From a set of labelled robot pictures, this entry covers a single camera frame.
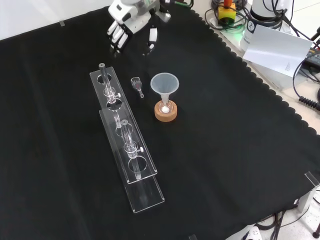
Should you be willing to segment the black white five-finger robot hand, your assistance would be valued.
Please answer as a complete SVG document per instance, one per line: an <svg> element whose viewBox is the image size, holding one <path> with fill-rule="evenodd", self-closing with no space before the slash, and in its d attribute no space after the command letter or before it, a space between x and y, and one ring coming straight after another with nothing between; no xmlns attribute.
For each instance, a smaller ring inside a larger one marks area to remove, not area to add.
<svg viewBox="0 0 320 240"><path fill-rule="evenodd" d="M120 53L130 38L142 30L152 14L159 10L159 0L114 0L108 8L113 19L106 32L110 46Z"/></svg>

